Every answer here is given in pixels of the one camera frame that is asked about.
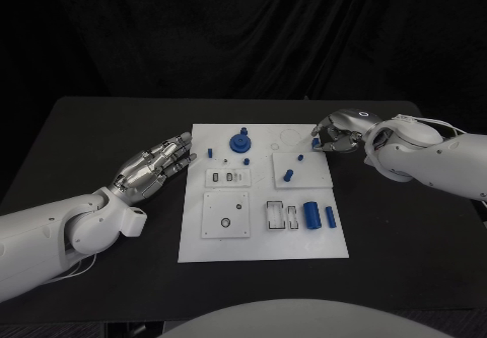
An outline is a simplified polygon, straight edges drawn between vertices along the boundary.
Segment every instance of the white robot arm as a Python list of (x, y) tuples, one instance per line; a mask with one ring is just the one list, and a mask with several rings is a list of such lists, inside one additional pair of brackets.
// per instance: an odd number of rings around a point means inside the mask
[(118, 233), (139, 236), (146, 215), (132, 204), (149, 198), (195, 159), (190, 133), (141, 151), (115, 181), (82, 195), (0, 217), (0, 302), (27, 292), (83, 258), (103, 251)]
[[(424, 123), (449, 127), (459, 136), (443, 138)], [(321, 151), (350, 152), (364, 142), (364, 162), (397, 182), (413, 178), (426, 186), (487, 201), (487, 136), (466, 134), (447, 123), (397, 115), (381, 121), (358, 109), (341, 109), (322, 119), (311, 135), (325, 130), (332, 142)]]

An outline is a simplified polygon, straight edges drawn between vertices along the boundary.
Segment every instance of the robotic hand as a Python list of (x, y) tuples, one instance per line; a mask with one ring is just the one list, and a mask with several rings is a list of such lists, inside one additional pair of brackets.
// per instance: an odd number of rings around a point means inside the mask
[(103, 251), (118, 233), (139, 236), (146, 215), (132, 204), (151, 197), (195, 159), (190, 133), (141, 151), (115, 180), (82, 195), (0, 217), (0, 302), (27, 292), (83, 258)]
[[(445, 138), (424, 123), (449, 127)], [(364, 163), (397, 182), (413, 178), (432, 188), (487, 201), (487, 136), (466, 134), (447, 123), (397, 115), (391, 120), (358, 109), (339, 109), (322, 119), (311, 135), (325, 130), (332, 142), (321, 151), (351, 152), (364, 142)]]

